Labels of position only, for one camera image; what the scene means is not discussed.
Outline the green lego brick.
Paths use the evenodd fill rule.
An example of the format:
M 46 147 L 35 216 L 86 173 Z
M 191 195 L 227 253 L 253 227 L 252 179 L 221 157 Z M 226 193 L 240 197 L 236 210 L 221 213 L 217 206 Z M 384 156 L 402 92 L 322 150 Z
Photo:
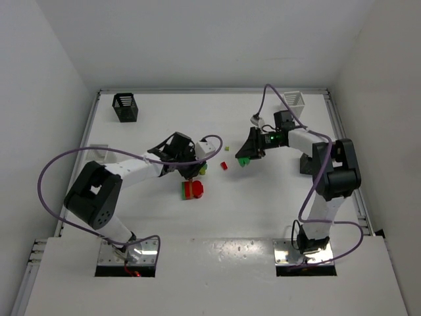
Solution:
M 240 157 L 237 159 L 237 161 L 241 167 L 246 167 L 247 165 L 249 165 L 251 160 L 249 157 Z

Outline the multicolour lego stack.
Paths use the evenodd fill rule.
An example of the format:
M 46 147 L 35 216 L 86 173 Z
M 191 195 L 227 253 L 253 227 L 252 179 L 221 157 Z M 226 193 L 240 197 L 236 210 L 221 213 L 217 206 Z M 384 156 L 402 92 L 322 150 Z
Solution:
M 199 175 L 204 176 L 206 175 L 208 169 L 208 165 L 205 163 L 199 170 Z

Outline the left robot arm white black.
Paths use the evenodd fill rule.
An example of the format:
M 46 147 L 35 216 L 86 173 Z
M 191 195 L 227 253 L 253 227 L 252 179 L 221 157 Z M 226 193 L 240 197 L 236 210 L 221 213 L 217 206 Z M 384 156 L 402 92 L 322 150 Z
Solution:
M 202 143 L 175 132 L 161 144 L 145 152 L 141 159 L 101 165 L 85 164 L 64 199 L 64 206 L 94 231 L 117 243 L 113 248 L 126 258 L 127 243 L 136 239 L 115 215 L 120 191 L 149 178 L 178 171 L 186 180 L 197 176 L 202 165 L 176 167 L 174 163 L 196 162 L 206 156 Z

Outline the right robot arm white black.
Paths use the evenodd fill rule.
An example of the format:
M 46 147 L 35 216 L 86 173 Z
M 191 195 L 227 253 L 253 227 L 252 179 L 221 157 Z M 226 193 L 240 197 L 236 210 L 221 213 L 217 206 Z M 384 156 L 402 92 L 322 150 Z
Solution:
M 339 208 L 361 185 L 353 142 L 347 138 L 333 141 L 307 130 L 289 111 L 274 113 L 274 122 L 272 132 L 250 128 L 235 158 L 244 167 L 263 158 L 268 149 L 289 147 L 302 153 L 301 164 L 309 164 L 308 171 L 302 173 L 312 176 L 312 187 L 299 211 L 295 243 L 302 254 L 323 250 L 330 241 L 330 228 Z

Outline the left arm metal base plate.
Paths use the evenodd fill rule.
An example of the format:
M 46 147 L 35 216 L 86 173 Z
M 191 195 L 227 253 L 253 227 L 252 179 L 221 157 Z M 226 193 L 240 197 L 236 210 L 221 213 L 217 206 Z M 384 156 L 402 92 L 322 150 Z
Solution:
M 99 248 L 97 264 L 106 267 L 153 266 L 159 254 L 157 238 L 142 241 L 128 246 L 125 251 L 119 250 L 108 242 L 102 242 Z

